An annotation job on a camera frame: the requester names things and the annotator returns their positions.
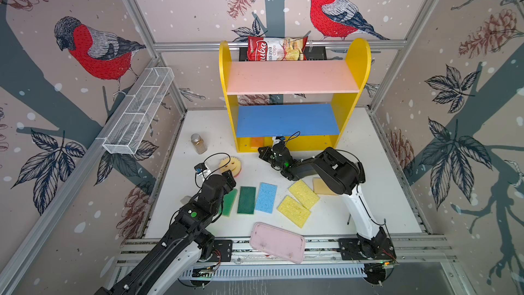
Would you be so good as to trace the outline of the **blue cellulose sponge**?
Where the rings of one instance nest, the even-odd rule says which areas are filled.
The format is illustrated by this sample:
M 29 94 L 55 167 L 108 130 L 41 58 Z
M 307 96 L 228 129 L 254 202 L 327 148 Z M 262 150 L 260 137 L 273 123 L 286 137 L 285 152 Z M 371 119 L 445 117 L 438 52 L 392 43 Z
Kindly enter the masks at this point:
M 255 203 L 255 210 L 262 213 L 272 214 L 277 189 L 278 187 L 276 185 L 261 183 Z

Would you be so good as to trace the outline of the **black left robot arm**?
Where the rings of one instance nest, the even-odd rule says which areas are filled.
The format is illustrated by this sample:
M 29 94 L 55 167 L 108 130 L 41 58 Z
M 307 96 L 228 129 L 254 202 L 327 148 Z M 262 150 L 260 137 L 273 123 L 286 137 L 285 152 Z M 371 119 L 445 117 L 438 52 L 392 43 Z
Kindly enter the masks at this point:
M 212 256 L 215 236 L 207 227 L 224 212 L 224 196 L 236 186 L 230 171 L 211 174 L 172 218 L 154 248 L 111 289 L 97 294 L 164 294 L 197 261 Z

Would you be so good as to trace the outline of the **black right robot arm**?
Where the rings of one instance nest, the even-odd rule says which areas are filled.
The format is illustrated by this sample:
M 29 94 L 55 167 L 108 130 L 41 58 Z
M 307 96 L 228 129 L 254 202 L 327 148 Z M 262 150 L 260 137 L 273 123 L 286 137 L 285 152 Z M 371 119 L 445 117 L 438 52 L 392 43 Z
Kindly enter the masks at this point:
M 386 224 L 377 222 L 364 199 L 362 184 L 366 182 L 366 176 L 360 161 L 354 163 L 332 147 L 311 158 L 297 160 L 292 157 L 282 137 L 273 146 L 260 147 L 258 153 L 261 160 L 269 163 L 286 179 L 298 181 L 318 175 L 330 191 L 341 196 L 356 226 L 355 237 L 339 240 L 342 259 L 397 260 Z

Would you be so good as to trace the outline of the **orange rectangular sponge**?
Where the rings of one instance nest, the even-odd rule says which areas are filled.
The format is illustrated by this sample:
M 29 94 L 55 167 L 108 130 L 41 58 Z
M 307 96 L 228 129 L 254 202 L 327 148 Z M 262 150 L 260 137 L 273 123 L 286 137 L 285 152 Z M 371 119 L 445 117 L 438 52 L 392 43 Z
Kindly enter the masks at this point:
M 250 140 L 250 147 L 254 149 L 262 148 L 265 146 L 264 137 L 252 137 Z

